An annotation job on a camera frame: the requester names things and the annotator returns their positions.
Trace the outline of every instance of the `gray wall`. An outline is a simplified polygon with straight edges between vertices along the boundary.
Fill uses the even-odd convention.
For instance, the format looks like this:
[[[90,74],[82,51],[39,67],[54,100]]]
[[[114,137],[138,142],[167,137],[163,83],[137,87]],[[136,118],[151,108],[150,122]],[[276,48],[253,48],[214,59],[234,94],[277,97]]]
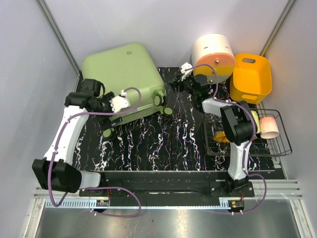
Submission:
[[[317,1],[299,0],[267,55],[273,91],[264,100],[280,110],[293,147],[285,158],[288,175],[297,179],[317,231]]]
[[[157,66],[180,66],[192,44],[225,35],[234,53],[259,54],[287,0],[46,0],[77,62],[129,42]]]
[[[0,1],[0,237],[19,236],[76,75],[34,0]]]

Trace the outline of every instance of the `metal wire rack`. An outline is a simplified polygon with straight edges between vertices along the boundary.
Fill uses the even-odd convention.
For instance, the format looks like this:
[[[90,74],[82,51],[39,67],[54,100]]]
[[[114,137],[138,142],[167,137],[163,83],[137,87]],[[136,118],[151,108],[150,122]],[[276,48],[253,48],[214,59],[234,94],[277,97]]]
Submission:
[[[292,147],[288,139],[286,129],[278,110],[274,109],[251,109],[256,111],[259,118],[274,117],[280,132],[280,135],[274,139],[262,139],[257,134],[250,147],[250,156],[254,157],[279,157],[292,153]],[[223,131],[221,117],[204,114],[204,130],[207,154],[212,156],[230,156],[230,143],[216,142],[213,137]]]

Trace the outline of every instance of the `green suitcase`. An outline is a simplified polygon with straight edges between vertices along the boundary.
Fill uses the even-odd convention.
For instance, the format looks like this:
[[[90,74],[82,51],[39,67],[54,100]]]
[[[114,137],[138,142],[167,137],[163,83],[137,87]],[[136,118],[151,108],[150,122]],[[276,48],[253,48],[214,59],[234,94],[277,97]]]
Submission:
[[[119,95],[128,87],[136,87],[141,91],[142,99],[136,112],[122,116],[113,116],[111,121],[121,117],[118,125],[152,115],[160,111],[166,116],[172,114],[166,108],[166,90],[164,82],[156,69],[149,53],[139,43],[131,43],[112,50],[96,53],[85,58],[82,64],[83,77],[102,82],[106,92]],[[127,92],[131,107],[138,102],[138,93]],[[104,131],[104,137],[111,137],[113,128]]]

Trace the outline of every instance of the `yellow basket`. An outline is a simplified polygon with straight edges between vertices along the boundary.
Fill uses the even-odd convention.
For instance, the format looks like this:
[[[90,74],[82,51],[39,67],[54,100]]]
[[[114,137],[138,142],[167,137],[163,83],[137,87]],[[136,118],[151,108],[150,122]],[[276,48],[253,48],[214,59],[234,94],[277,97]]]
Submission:
[[[262,56],[240,53],[230,77],[230,97],[258,104],[272,91],[269,62]]]

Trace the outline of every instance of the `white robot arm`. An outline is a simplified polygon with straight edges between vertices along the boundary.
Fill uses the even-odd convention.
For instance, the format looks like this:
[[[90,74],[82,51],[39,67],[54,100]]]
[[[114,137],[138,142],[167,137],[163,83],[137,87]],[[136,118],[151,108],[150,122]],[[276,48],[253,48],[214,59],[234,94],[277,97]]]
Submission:
[[[79,134],[89,117],[89,113],[117,113],[130,106],[129,100],[121,95],[114,96],[109,92],[98,98],[101,87],[105,93],[102,83],[86,79],[83,90],[79,93],[70,93],[66,97],[65,109],[57,134],[45,153],[42,160],[35,159],[32,169],[43,189],[48,189],[49,166],[54,158],[51,171],[52,190],[64,192],[77,192],[79,189],[87,187],[97,187],[100,185],[101,175],[95,172],[78,171],[72,167],[73,153]],[[115,121],[110,121],[110,116],[96,116],[101,128],[111,128],[115,126]]]
[[[216,98],[210,98],[210,85],[207,77],[204,75],[192,76],[193,67],[185,63],[180,68],[181,75],[170,83],[174,91],[186,91],[192,95],[194,107],[202,113],[213,114],[221,117],[224,132],[230,141],[230,166],[228,174],[230,179],[226,186],[230,191],[241,188],[248,183],[247,164],[249,149],[251,146],[250,138],[253,136],[253,125],[249,118],[250,108],[245,101],[238,102],[240,110],[231,102],[220,101]]]

